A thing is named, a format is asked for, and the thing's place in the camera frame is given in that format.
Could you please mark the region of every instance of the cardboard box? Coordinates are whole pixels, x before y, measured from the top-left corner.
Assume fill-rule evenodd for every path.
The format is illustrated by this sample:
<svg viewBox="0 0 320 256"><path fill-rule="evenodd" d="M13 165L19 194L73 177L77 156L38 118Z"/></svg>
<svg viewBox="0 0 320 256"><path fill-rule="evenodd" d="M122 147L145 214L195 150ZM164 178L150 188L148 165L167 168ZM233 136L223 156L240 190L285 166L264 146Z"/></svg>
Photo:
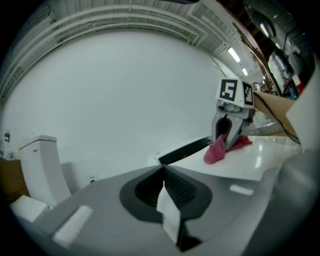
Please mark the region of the cardboard box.
<svg viewBox="0 0 320 256"><path fill-rule="evenodd" d="M8 204L12 204L22 195L30 196L20 160L0 160L0 186Z"/></svg>

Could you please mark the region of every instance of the gray surface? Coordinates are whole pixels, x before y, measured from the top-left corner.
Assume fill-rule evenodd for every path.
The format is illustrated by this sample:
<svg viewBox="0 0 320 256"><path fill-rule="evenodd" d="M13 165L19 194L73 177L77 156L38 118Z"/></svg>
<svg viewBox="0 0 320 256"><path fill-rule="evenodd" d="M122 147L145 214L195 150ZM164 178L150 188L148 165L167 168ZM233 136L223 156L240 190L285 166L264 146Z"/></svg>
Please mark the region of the gray surface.
<svg viewBox="0 0 320 256"><path fill-rule="evenodd" d="M77 255L179 255L182 254L164 232L161 224L135 219L120 202L120 190L129 180L153 167L134 170L99 180L80 190L58 205L35 224L52 235L80 206L93 208L93 214L70 246ZM203 240L203 244L188 253L234 253L243 251L269 201L275 171L267 171L260 182L215 177L174 167L212 191L212 201L198 219L186 222L189 234ZM229 190L230 185L255 189L252 196Z"/></svg>

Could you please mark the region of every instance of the pink cloth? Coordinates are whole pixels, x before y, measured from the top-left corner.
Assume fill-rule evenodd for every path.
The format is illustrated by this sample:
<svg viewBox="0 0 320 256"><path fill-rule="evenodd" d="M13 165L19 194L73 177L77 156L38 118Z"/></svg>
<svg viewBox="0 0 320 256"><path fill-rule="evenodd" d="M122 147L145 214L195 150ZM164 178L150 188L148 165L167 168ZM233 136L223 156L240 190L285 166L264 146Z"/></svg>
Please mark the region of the pink cloth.
<svg viewBox="0 0 320 256"><path fill-rule="evenodd" d="M225 138L226 135L221 134L214 143L211 143L209 149L203 157L203 160L206 164L212 165L219 160L224 159L226 152L241 149L244 145L252 144L252 141L250 141L247 136L240 135L234 145L228 151L226 151Z"/></svg>

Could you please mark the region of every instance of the white tabletop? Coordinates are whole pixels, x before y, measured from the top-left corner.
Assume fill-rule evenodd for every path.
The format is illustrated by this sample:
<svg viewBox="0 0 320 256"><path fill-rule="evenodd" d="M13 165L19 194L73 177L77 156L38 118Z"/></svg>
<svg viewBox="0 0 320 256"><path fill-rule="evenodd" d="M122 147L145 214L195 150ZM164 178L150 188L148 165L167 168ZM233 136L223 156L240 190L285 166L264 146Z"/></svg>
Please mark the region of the white tabletop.
<svg viewBox="0 0 320 256"><path fill-rule="evenodd" d="M252 145L227 152L224 159L214 164L206 164L203 160L209 148L207 146L170 165L203 174L259 181L266 170L279 167L285 160L298 155L302 150L300 145L288 137L249 136L249 139L253 142ZM153 156L148 159L149 166L157 164Z"/></svg>

